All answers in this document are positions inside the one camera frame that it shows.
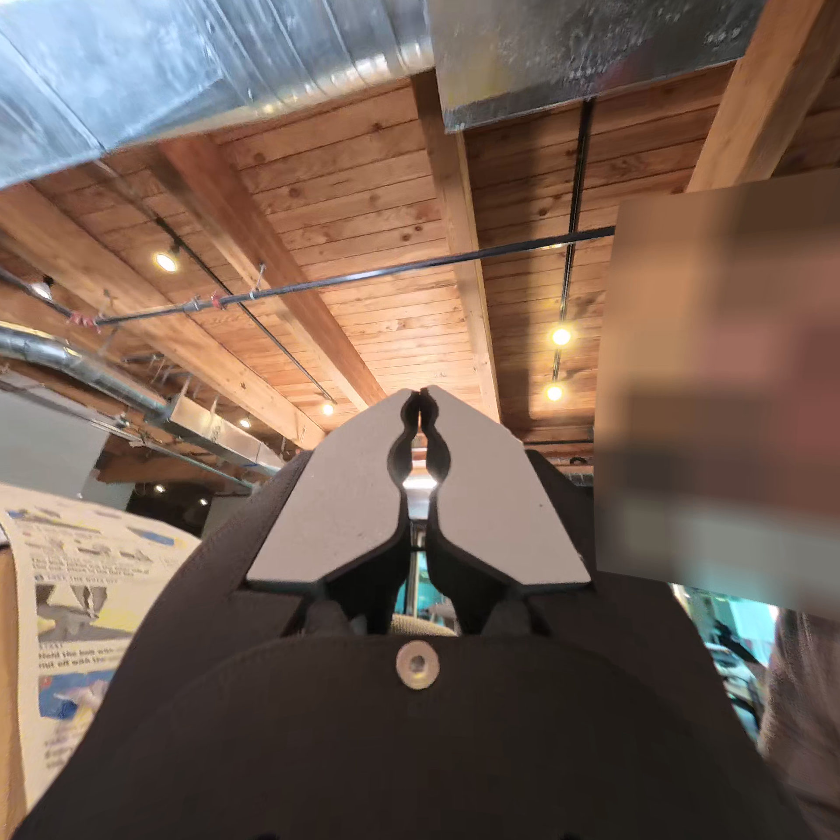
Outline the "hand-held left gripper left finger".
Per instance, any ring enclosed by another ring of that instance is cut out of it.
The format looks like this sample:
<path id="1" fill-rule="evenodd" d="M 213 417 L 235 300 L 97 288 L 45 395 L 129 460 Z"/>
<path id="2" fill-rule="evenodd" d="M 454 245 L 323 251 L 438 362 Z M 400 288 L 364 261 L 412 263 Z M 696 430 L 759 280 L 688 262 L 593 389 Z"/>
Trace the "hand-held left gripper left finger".
<path id="1" fill-rule="evenodd" d="M 419 393 L 401 390 L 316 447 L 248 569 L 250 588 L 332 601 L 388 632 L 412 557 L 405 479 Z"/>

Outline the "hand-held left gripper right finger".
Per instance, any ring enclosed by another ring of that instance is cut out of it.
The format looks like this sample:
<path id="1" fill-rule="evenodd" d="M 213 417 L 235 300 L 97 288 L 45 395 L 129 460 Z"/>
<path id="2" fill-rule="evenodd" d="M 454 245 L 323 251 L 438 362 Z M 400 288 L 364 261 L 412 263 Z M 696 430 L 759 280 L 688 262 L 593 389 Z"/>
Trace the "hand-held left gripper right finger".
<path id="1" fill-rule="evenodd" d="M 419 417 L 436 482 L 427 568 L 462 634 L 481 634 L 505 601 L 591 586 L 592 573 L 521 442 L 436 385 L 421 391 Z"/>

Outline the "black ceiling pipe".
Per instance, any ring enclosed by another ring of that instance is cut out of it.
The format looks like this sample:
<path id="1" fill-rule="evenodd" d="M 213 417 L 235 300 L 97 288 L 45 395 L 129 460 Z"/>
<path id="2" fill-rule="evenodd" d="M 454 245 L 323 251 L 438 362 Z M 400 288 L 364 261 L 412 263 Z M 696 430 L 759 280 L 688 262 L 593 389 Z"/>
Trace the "black ceiling pipe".
<path id="1" fill-rule="evenodd" d="M 116 327 L 128 322 L 137 322 L 144 320 L 160 319 L 164 317 L 172 317 L 179 314 L 193 315 L 205 310 L 215 309 L 224 311 L 227 308 L 237 305 L 245 305 L 246 303 L 258 302 L 270 298 L 279 298 L 289 295 L 295 295 L 305 291 L 320 291 L 327 288 L 349 285 L 355 282 L 364 280 L 380 279 L 384 277 L 392 277 L 395 275 L 412 273 L 421 270 L 430 270 L 435 268 L 449 268 L 454 266 L 461 266 L 467 263 L 481 261 L 483 259 L 493 259 L 503 256 L 517 256 L 521 254 L 531 253 L 533 251 L 555 249 L 561 246 L 578 245 L 588 243 L 614 236 L 616 233 L 616 226 L 605 226 L 599 228 L 586 229 L 582 231 L 573 232 L 571 234 L 564 234 L 545 238 L 535 238 L 530 240 L 518 241 L 505 245 L 492 246 L 488 248 L 479 248 L 476 250 L 458 253 L 455 255 L 443 255 L 430 259 L 421 259 L 407 262 L 395 266 L 386 266 L 378 269 L 368 269 L 364 271 L 351 272 L 348 274 L 331 276 L 320 280 L 307 280 L 298 283 L 292 283 L 278 288 L 253 290 L 247 293 L 219 295 L 214 294 L 207 299 L 194 298 L 180 304 L 170 304 L 168 306 L 152 308 L 143 311 L 136 311 L 128 314 L 117 316 L 97 316 L 90 319 L 90 327 L 92 329 Z"/>

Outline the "printed instruction sheet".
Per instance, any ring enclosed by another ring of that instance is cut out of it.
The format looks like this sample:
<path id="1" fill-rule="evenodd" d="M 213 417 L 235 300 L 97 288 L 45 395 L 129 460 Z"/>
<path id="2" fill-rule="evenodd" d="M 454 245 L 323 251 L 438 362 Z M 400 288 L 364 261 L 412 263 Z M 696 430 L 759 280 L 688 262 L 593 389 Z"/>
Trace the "printed instruction sheet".
<path id="1" fill-rule="evenodd" d="M 87 733 L 154 601 L 200 542 L 162 521 L 8 484 L 1 520 L 17 573 L 30 810 Z"/>

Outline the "wooden book stand white base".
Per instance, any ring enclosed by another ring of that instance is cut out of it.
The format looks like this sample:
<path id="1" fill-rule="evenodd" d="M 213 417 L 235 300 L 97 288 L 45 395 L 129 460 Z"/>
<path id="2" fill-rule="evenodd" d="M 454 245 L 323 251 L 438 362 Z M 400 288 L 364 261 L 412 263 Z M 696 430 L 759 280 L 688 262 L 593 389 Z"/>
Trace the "wooden book stand white base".
<path id="1" fill-rule="evenodd" d="M 8 839 L 28 807 L 18 719 L 18 592 L 14 553 L 1 549 L 1 838 Z"/>

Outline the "person's grey sweater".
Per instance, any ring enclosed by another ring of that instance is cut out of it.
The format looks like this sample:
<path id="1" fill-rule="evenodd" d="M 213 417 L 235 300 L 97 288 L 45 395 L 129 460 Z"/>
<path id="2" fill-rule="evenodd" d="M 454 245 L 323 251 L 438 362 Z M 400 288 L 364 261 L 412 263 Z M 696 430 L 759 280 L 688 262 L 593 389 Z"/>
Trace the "person's grey sweater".
<path id="1" fill-rule="evenodd" d="M 817 838 L 839 838 L 839 623 L 781 609 L 759 752 Z"/>

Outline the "round metal duct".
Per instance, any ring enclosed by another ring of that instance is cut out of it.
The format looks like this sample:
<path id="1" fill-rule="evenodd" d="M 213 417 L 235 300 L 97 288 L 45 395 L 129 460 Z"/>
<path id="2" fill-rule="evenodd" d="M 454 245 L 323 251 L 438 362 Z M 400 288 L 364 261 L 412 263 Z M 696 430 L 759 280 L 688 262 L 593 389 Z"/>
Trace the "round metal duct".
<path id="1" fill-rule="evenodd" d="M 266 444 L 187 397 L 185 387 L 176 395 L 164 397 L 96 355 L 11 322 L 1 323 L 1 352 L 6 359 L 69 375 L 142 413 L 145 422 L 234 466 L 273 476 L 285 465 Z"/>

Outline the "square metal duct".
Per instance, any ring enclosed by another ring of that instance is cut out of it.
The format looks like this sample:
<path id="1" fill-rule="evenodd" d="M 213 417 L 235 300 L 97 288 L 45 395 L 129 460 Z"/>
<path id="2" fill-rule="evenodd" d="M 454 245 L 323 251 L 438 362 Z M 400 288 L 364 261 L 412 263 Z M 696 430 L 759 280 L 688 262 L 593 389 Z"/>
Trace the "square metal duct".
<path id="1" fill-rule="evenodd" d="M 433 1 L 444 124 L 463 132 L 741 58 L 764 1 Z"/>

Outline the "large rectangular metal duct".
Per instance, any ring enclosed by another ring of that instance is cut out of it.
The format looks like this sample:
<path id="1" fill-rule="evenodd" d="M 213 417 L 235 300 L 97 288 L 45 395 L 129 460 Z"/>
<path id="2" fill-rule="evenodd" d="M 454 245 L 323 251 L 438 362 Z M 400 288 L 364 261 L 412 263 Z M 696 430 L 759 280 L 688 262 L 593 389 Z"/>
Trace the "large rectangular metal duct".
<path id="1" fill-rule="evenodd" d="M 2 2 L 2 188 L 433 65 L 425 2 Z"/>

